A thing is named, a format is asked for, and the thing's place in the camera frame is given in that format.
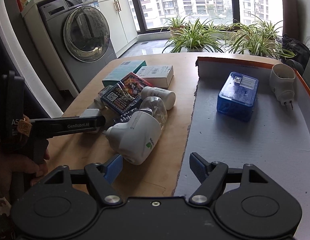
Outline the person left hand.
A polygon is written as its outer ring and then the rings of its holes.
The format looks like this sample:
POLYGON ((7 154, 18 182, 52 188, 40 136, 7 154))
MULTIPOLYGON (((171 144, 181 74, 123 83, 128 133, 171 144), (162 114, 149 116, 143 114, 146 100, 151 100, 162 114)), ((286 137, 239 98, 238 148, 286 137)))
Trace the person left hand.
POLYGON ((47 174, 48 166, 46 161, 50 159, 48 149, 46 149, 43 159, 43 163, 37 165, 26 156, 7 155, 0 152, 0 206, 4 203, 3 198, 9 200, 9 189, 14 172, 36 173, 36 177, 30 183, 31 186, 47 174))

